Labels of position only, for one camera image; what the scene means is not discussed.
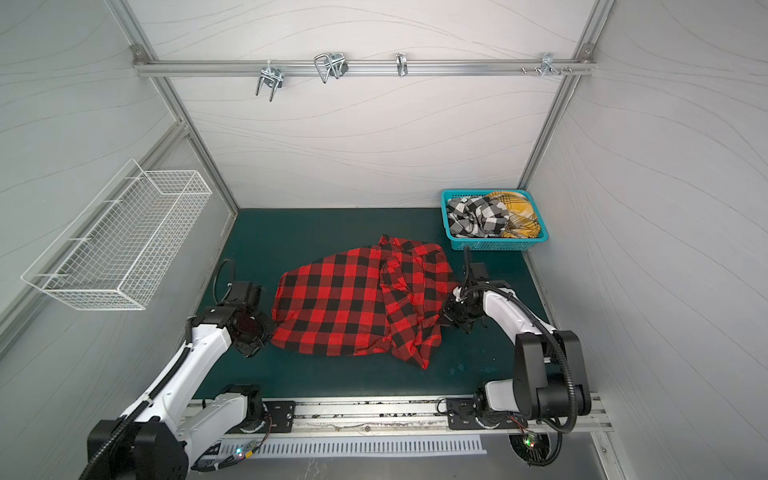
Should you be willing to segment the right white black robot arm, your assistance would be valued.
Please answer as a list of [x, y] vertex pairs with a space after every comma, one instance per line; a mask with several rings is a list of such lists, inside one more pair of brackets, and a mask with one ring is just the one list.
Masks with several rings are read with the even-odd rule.
[[489, 277], [483, 263], [463, 249], [464, 278], [443, 304], [440, 321], [471, 332], [482, 320], [494, 321], [514, 346], [509, 379], [486, 382], [474, 394], [473, 415], [484, 428], [509, 421], [534, 421], [566, 434], [591, 412], [579, 337], [536, 315], [504, 281]]

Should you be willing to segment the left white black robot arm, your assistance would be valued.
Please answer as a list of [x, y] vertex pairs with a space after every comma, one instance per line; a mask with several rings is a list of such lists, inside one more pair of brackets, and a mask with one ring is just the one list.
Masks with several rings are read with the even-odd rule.
[[259, 310], [261, 289], [231, 279], [222, 297], [185, 323], [184, 341], [148, 389], [118, 418], [100, 421], [87, 438], [83, 479], [184, 479], [250, 458], [264, 442], [238, 447], [221, 460], [206, 452], [233, 428], [272, 429], [272, 416], [256, 385], [231, 385], [186, 418], [189, 401], [218, 359], [231, 348], [250, 358], [271, 339], [275, 326]]

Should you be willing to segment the red black plaid shirt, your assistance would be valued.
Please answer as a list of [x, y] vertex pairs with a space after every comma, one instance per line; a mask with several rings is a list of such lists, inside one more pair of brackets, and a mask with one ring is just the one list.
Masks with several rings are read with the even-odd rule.
[[384, 236], [283, 274], [271, 342], [305, 355], [390, 354], [425, 369], [457, 285], [441, 246]]

